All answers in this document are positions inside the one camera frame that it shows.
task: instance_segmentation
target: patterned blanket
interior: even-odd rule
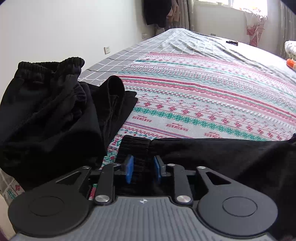
[[[249,65],[200,55],[148,53],[116,74],[139,99],[124,135],[281,141],[296,131],[296,85]]]

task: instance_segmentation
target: black fabric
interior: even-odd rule
[[[116,162],[126,155],[135,157],[132,182],[120,195],[156,193],[152,180],[152,157],[159,155],[165,164],[175,163],[187,170],[206,166],[271,197],[279,215],[269,232],[277,239],[296,236],[296,134],[288,141],[248,141],[236,139],[164,138],[152,141],[124,136]]]
[[[147,25],[158,24],[159,27],[164,28],[171,7],[171,0],[144,0],[144,15]]]
[[[31,189],[83,165],[99,167],[137,102],[121,79],[78,82],[84,60],[19,63],[0,105],[0,167]]]

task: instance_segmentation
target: white wall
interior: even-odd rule
[[[268,19],[258,47],[276,53],[279,39],[279,0],[267,0]],[[195,31],[249,43],[246,17],[243,11],[224,6],[196,2],[194,6]]]
[[[0,5],[0,99],[20,61],[79,56],[86,69],[142,41],[142,33],[151,37],[153,29],[141,0],[6,0]]]

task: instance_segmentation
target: mattress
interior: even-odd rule
[[[281,141],[296,132],[296,73],[259,48],[177,28],[122,50],[81,73],[102,84],[119,76],[138,102],[108,147],[124,135]]]

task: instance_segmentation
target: folded black pants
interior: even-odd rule
[[[124,136],[116,162],[126,155],[135,157],[129,186],[120,195],[151,195],[153,156],[165,164],[182,165],[187,170],[206,166],[271,197],[279,209],[269,232],[277,239],[296,236],[296,134],[288,141],[248,141],[236,139],[149,139]]]

